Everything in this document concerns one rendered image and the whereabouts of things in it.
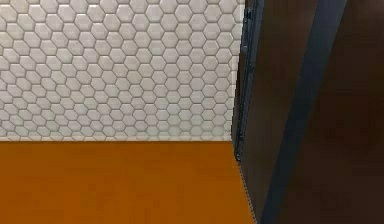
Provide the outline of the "dark brown room door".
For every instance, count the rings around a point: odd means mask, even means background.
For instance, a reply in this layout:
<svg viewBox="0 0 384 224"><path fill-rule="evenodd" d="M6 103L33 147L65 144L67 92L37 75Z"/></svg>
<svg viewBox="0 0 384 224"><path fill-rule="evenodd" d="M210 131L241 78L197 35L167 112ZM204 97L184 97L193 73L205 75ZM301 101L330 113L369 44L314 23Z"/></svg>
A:
<svg viewBox="0 0 384 224"><path fill-rule="evenodd" d="M244 0L232 121L256 224L384 224L384 0Z"/></svg>

